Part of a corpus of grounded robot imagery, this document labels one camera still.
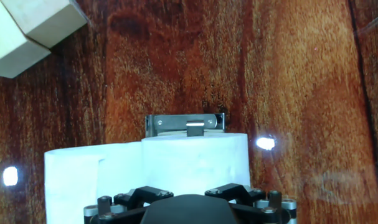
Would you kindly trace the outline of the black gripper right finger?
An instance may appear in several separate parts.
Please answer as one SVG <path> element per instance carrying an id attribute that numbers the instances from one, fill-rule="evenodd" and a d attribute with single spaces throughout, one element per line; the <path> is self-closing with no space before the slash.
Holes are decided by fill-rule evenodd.
<path id="1" fill-rule="evenodd" d="M 240 223 L 297 224 L 296 200 L 285 198 L 277 190 L 266 192 L 231 183 L 206 190 L 204 195 L 233 200 L 230 207 Z"/>

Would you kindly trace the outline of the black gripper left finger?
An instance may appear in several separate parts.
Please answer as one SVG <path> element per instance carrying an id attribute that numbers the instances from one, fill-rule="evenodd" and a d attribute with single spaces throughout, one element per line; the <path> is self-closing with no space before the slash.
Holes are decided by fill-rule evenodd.
<path id="1" fill-rule="evenodd" d="M 173 196 L 168 190 L 148 186 L 113 197 L 101 196 L 97 204 L 84 207 L 83 221 L 84 224 L 140 223 L 147 210 L 146 203 L 151 205 Z"/>

